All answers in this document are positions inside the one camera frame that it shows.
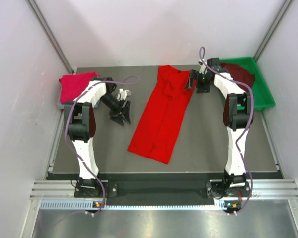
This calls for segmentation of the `bright red t-shirt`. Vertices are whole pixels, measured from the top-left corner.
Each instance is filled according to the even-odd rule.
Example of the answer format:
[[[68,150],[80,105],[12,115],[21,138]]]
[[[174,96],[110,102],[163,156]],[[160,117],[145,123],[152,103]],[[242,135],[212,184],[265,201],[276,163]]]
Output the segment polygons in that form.
[[[190,71],[159,66],[157,83],[128,151],[168,164],[194,89],[185,90]]]

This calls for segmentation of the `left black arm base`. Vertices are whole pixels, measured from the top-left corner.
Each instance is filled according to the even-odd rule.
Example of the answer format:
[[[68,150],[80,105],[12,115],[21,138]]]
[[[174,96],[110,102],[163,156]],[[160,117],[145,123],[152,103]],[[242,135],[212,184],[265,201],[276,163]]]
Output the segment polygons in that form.
[[[103,182],[105,198],[112,198],[117,196],[118,184],[113,182],[104,181]],[[75,186],[74,191],[75,198],[102,198],[103,189],[101,185],[95,181],[94,183],[84,184],[78,182]]]

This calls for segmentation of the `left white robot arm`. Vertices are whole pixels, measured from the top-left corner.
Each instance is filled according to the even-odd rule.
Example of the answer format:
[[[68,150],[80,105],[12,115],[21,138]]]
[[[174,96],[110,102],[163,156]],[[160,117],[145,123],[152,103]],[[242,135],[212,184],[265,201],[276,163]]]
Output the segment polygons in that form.
[[[94,107],[102,102],[109,108],[110,120],[120,126],[130,124],[131,91],[120,88],[115,93],[117,82],[111,77],[94,76],[83,85],[78,95],[64,105],[65,141],[77,156],[79,177],[76,180],[76,197],[103,195],[104,185],[99,178],[95,161],[93,139],[96,133]]]

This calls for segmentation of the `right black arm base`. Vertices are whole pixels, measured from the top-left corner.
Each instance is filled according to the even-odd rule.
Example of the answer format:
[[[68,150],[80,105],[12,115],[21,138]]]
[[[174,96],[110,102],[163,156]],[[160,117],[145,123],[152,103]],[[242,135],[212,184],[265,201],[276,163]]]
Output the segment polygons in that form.
[[[227,187],[221,180],[210,180],[205,183],[207,196],[220,200],[222,198],[246,198],[250,195],[250,186]]]

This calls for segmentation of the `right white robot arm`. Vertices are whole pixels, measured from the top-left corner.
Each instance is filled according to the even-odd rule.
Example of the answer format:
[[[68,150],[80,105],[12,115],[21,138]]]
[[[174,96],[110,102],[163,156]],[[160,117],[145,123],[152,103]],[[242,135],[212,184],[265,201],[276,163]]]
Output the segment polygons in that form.
[[[217,199],[237,196],[249,189],[245,147],[253,122],[254,96],[247,84],[234,80],[228,70],[221,67],[218,58],[200,58],[199,65],[200,70],[189,72],[185,90],[196,86],[197,93],[207,93],[211,86],[215,86],[225,98],[223,123],[228,132],[228,159],[223,180],[211,184],[209,195]]]

